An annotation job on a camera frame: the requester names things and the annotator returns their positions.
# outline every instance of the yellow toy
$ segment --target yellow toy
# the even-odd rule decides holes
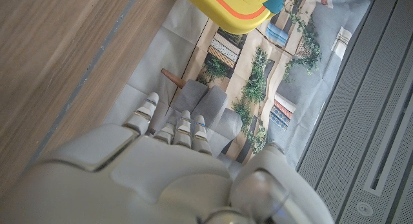
[[[283,0],[190,0],[221,28],[245,34],[283,8]]]

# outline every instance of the gray panel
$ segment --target gray panel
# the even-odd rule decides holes
[[[399,162],[394,163],[394,166],[388,175],[383,192],[380,196],[367,192],[363,189],[363,187],[365,186],[367,175],[370,172],[373,161],[383,140],[383,136],[385,135],[386,129],[390,123],[392,113],[396,109],[396,104],[400,98],[403,87],[406,86],[405,83],[407,77],[412,73],[412,66],[413,50],[410,49],[398,80],[396,81],[396,84],[392,90],[392,95],[390,96],[390,99],[387,103],[384,114],[381,117],[375,136],[370,144],[370,148],[366,154],[363,166],[361,167],[359,176],[356,180],[356,183],[354,184],[353,191],[348,199],[347,205],[341,217],[341,223],[354,223],[355,220],[357,220],[357,222],[359,223],[380,223],[381,221],[386,220],[386,209],[389,209],[392,205],[392,194],[395,190],[398,189],[397,180],[401,175],[403,175],[403,171],[400,171],[400,168],[394,168],[399,164]],[[406,155],[400,155],[397,157],[399,161],[408,160],[408,158],[406,159]],[[356,206],[359,202],[366,202],[372,207],[374,213],[371,217],[362,216],[357,212]]]
[[[334,219],[346,202],[408,49],[413,29],[409,4],[410,0],[398,1],[317,188]]]
[[[316,188],[396,0],[376,0],[314,134],[299,173]]]
[[[413,170],[410,171],[407,186],[401,195],[392,223],[413,223]]]

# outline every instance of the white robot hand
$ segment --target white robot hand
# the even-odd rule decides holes
[[[202,116],[145,135],[150,94],[125,124],[103,125],[42,157],[0,201],[0,223],[333,223],[276,145],[232,181]]]

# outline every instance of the green plant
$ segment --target green plant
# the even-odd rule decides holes
[[[204,74],[204,73],[200,73],[200,74],[198,75],[198,77],[196,78],[196,81],[198,81],[198,82],[200,82],[201,84],[206,85],[206,86],[208,86],[208,84],[209,84],[209,81],[208,81],[208,79],[205,77],[205,74]]]
[[[205,68],[205,74],[211,81],[224,78],[228,74],[228,66],[215,56],[211,56],[205,61]]]
[[[257,47],[256,54],[252,62],[252,71],[250,77],[241,90],[243,98],[248,102],[252,101],[255,104],[259,104],[260,102],[264,101],[265,95],[263,91],[267,86],[267,82],[265,81],[263,72],[267,63],[267,53],[263,49]]]
[[[196,81],[208,85],[215,79],[222,79],[228,74],[229,66],[213,55],[207,55],[203,68],[204,72],[200,73]]]
[[[311,17],[308,20],[308,23],[305,23],[304,20],[297,14],[286,11],[291,18],[293,23],[297,23],[297,32],[303,33],[303,46],[308,52],[308,55],[301,59],[291,59],[285,67],[285,73],[283,80],[290,81],[290,70],[293,66],[303,65],[307,69],[307,73],[311,74],[312,71],[318,70],[317,62],[321,60],[321,51],[320,45],[316,39],[318,33],[316,32],[316,26],[314,25],[314,20]]]
[[[265,127],[262,126],[262,121],[259,123],[257,134],[254,136],[253,133],[247,134],[247,139],[251,142],[252,145],[252,152],[257,154],[258,152],[262,151],[267,143],[267,132]]]
[[[235,43],[237,46],[241,44],[243,36],[238,35],[238,34],[231,34],[228,33],[227,31],[223,30],[221,27],[219,27],[219,33],[226,37],[227,39],[231,40],[233,43]]]
[[[232,102],[232,108],[234,109],[234,112],[239,115],[241,121],[243,122],[243,125],[241,127],[242,133],[244,133],[244,135],[247,135],[248,128],[251,125],[252,121],[252,117],[250,115],[250,107],[245,104],[242,99],[237,99],[235,102]]]

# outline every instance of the gray floor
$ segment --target gray floor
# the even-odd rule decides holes
[[[319,70],[307,75],[305,68],[291,69],[290,83],[281,82],[277,92],[297,105],[286,132],[270,122],[269,139],[285,149],[288,162],[295,167],[311,135],[319,112],[336,80],[340,58],[332,45],[340,28],[354,33],[364,16],[370,0],[333,0],[334,8],[317,4],[312,17],[319,34],[322,60]]]

